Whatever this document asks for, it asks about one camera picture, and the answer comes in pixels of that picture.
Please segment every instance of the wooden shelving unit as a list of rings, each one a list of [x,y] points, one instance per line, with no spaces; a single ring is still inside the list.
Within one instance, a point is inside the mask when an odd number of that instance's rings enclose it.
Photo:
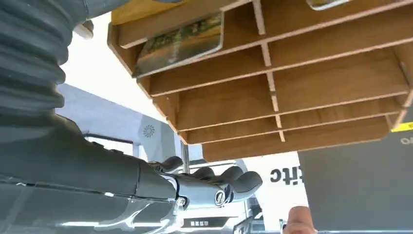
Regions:
[[[402,122],[413,100],[413,0],[325,11],[305,0],[225,4],[216,5],[223,49],[137,81],[207,161],[378,140]],[[196,13],[185,11],[158,15],[152,31],[163,17]],[[108,45],[129,73],[151,36],[143,20],[110,25]]]

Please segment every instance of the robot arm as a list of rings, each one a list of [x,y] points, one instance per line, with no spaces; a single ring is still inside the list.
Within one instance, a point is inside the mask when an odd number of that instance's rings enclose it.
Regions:
[[[65,79],[59,65],[73,29],[125,2],[0,2],[0,233],[12,226],[135,231],[160,219],[161,227],[137,233],[169,232],[177,210],[243,200],[261,185],[258,174],[239,168],[168,174],[176,158],[149,165],[106,150],[54,113],[64,103],[56,85]]]

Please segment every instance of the wooden divider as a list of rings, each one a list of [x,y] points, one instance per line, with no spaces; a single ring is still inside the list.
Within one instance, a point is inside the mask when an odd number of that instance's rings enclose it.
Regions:
[[[159,96],[413,41],[411,12],[413,5],[270,43],[270,69],[259,59],[261,49],[252,47],[165,71],[151,79],[149,93]]]
[[[278,134],[268,134],[208,143],[203,145],[203,157],[211,162],[332,147],[380,140],[388,131],[386,118],[376,117],[286,132],[286,142]]]
[[[282,115],[283,131],[398,114],[402,110],[394,97]],[[211,143],[281,131],[272,117],[187,131],[189,144]]]
[[[343,105],[407,94],[391,50],[378,50],[275,72],[275,112],[265,75],[181,92],[177,130]]]
[[[275,116],[266,76],[181,93],[178,131]]]

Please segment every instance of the logo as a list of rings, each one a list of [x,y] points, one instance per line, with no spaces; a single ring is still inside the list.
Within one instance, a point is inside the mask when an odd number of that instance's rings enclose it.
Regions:
[[[153,136],[154,133],[155,133],[155,127],[153,127],[152,125],[147,125],[143,130],[143,135],[146,138],[150,138],[151,136]]]
[[[222,206],[225,202],[225,193],[222,190],[217,191],[215,194],[215,205]]]

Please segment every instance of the gray panel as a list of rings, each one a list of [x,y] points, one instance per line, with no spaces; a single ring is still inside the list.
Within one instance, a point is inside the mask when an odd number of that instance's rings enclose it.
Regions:
[[[413,230],[411,137],[413,131],[392,133],[378,142],[300,152],[315,227]]]

